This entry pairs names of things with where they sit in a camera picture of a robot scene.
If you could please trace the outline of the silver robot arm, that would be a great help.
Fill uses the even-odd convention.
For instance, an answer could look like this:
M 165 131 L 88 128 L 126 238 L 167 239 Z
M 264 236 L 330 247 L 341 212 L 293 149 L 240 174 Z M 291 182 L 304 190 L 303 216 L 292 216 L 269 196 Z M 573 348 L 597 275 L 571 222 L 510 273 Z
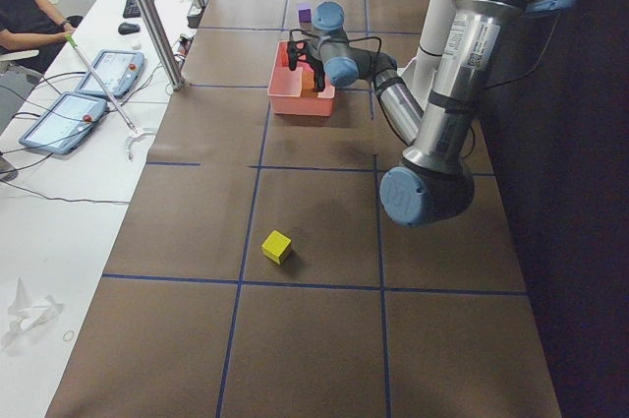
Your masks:
M 494 52 L 515 19 L 555 13 L 576 0 L 429 0 L 415 58 L 404 69 L 381 50 L 351 44 L 342 7 L 316 6 L 312 27 L 291 58 L 304 58 L 319 85 L 369 82 L 382 113 L 404 142 L 400 164 L 381 179 L 379 198 L 401 225 L 456 216 L 474 197 L 461 149 L 480 105 Z

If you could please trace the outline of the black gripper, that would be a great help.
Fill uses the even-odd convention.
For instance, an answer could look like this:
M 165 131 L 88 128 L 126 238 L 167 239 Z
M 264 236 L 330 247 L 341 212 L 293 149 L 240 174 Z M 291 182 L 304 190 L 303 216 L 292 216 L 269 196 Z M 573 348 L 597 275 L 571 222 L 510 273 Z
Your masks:
M 310 51 L 305 54 L 306 62 L 314 71 L 313 82 L 314 92 L 323 92 L 325 90 L 325 73 L 323 69 L 323 63 L 320 59 L 314 57 Z

